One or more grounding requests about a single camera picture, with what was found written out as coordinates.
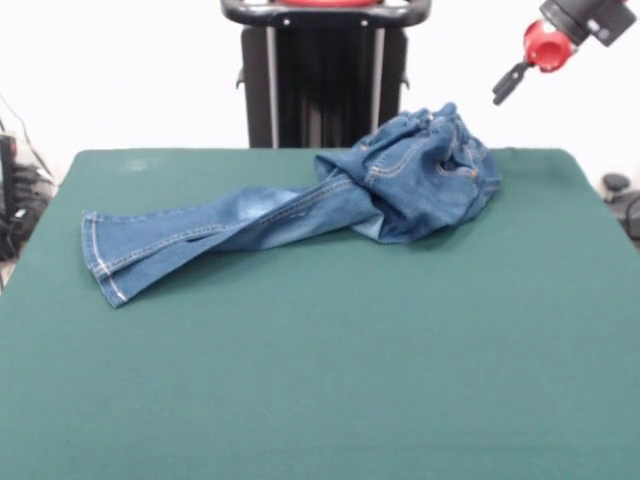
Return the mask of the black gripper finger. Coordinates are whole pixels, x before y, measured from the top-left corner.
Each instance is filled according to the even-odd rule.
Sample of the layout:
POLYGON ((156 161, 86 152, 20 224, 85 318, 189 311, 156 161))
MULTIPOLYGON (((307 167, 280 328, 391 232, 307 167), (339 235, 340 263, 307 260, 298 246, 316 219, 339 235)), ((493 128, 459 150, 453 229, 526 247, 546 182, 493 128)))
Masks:
POLYGON ((522 82, 525 74, 525 63, 516 63, 493 87, 495 96, 509 96, 522 82))
POLYGON ((493 104, 501 105, 523 81, 528 67, 512 67, 493 87, 493 104))

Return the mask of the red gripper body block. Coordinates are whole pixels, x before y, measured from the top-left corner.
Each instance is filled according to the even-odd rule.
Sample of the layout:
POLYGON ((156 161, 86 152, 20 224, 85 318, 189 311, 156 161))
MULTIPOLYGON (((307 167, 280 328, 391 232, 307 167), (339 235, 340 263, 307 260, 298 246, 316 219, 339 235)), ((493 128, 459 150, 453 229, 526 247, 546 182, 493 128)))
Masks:
POLYGON ((542 73, 561 69, 573 56, 576 47, 570 38, 547 20, 536 20, 523 36, 524 64, 542 73))

